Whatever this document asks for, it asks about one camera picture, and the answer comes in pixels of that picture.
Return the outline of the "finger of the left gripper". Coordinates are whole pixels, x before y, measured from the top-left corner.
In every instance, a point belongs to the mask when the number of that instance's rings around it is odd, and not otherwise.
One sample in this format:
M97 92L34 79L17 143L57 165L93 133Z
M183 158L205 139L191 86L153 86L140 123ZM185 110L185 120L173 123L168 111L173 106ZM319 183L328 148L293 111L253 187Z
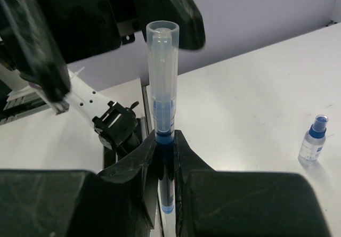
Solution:
M153 21L171 21L180 27L179 48L200 50L206 42L202 15L193 0L133 0L144 39Z
M1 0L1 38L22 79L37 84L50 102L70 93L67 64L39 0Z

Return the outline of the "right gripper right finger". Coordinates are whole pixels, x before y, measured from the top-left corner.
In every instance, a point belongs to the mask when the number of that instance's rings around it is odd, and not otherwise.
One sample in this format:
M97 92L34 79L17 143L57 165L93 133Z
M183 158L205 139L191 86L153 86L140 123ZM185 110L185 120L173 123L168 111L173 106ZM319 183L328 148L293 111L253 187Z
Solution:
M177 236L330 236L310 183L297 173L216 171L175 132Z

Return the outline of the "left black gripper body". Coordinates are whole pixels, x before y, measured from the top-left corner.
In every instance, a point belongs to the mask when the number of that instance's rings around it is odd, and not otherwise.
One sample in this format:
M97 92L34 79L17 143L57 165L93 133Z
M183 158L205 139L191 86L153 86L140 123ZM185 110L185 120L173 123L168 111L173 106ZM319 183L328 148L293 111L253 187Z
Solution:
M38 0L66 63L135 41L133 0Z

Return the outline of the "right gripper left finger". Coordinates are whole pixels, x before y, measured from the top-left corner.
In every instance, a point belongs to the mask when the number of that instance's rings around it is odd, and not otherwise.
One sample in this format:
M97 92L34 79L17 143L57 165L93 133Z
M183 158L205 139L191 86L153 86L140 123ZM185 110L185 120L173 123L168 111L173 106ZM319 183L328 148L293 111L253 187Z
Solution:
M114 165L1 171L1 236L148 236L155 226L154 133Z

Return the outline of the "dark blue pen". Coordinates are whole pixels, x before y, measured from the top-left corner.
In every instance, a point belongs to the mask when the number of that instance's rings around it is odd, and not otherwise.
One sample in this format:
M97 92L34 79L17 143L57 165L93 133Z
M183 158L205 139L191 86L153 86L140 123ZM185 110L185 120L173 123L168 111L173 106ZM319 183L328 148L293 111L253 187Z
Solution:
M174 209L174 116L172 101L153 102L161 208L166 214Z

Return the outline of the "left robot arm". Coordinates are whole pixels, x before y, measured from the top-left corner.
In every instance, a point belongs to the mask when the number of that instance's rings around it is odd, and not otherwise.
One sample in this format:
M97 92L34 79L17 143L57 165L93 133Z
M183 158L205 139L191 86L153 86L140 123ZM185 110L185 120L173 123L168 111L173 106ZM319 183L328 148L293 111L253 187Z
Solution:
M110 101L67 65L119 49L141 31L148 47L156 141L174 138L179 50L199 50L204 23L193 0L1 0L1 59L53 103L66 101L103 146L139 146L132 107Z

